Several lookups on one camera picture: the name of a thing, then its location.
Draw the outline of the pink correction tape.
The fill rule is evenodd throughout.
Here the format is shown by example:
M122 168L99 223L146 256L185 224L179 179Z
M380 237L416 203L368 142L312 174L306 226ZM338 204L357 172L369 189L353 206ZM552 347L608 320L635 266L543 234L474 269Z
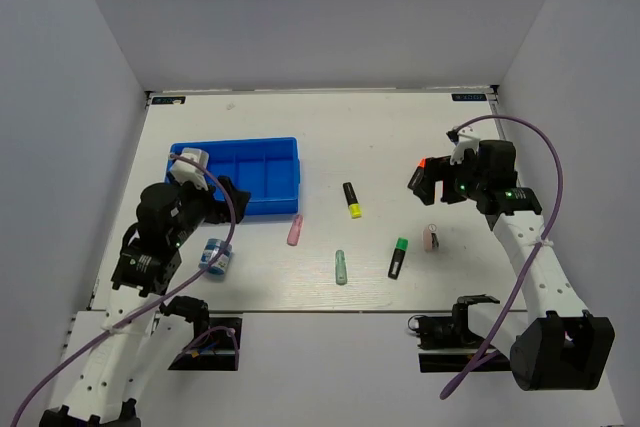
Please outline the pink correction tape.
M423 247L426 252L437 251L440 243L437 235L437 226L433 223L428 224L423 230Z

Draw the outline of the green highlighter marker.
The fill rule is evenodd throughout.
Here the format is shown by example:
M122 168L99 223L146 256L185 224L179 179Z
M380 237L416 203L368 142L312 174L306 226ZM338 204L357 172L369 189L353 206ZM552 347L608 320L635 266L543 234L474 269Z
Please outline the green highlighter marker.
M408 248L408 240L403 237L399 237L396 241L395 248L391 257L391 262L388 269L388 277L393 280L397 280L404 262L406 251Z

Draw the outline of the yellow highlighter marker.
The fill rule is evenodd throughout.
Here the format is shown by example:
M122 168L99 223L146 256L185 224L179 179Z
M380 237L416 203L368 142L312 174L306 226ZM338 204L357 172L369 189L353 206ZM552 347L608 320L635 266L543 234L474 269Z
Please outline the yellow highlighter marker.
M345 182L342 187L351 218L360 218L362 216L362 211L352 183Z

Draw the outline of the green translucent eraser case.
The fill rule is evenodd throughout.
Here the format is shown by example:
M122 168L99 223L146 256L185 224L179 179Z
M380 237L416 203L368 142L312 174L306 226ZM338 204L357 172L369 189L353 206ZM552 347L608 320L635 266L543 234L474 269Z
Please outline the green translucent eraser case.
M343 250L335 252L335 282L337 285L346 285L348 282L346 257Z

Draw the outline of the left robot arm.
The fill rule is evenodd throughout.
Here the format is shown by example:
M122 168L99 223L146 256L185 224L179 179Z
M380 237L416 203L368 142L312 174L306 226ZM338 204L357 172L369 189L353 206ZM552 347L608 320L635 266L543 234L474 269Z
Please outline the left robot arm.
M85 348L88 358L75 385L60 406L43 413L41 425L140 425L142 391L176 353L170 338L199 346L211 334L205 302L167 295L181 264L179 249L202 223L241 221L250 198L228 177L213 180L202 172L142 191L111 277L102 331Z

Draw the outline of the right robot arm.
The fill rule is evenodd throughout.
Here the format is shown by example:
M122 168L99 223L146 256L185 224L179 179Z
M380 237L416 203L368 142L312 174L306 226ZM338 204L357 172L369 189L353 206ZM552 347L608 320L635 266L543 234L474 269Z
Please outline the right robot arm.
M615 338L606 317L591 314L570 286L551 243L542 233L534 192L517 184L516 149L508 141L462 142L450 156L423 159L408 187L424 204L475 202L503 247L520 283L527 317L501 318L491 295L457 299L450 317L421 316L416 333L424 348L478 348L484 339L503 355L518 386L534 390L593 390Z

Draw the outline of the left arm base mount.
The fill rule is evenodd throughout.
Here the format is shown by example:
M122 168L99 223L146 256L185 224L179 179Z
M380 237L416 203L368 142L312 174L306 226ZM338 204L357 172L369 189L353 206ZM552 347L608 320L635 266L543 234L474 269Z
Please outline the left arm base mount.
M241 317L212 316L205 301L188 296L176 296L168 304L162 304L160 313L165 317L181 317L193 331L192 340L173 360L170 370L238 370Z

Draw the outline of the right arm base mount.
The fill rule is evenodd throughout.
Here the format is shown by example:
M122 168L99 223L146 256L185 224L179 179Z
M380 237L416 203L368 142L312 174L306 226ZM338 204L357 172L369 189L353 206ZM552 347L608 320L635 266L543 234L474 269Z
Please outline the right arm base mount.
M461 372L483 341L468 327L469 307L498 303L496 298L486 294L461 296L453 304L451 312L411 316L407 329L418 340L420 372Z

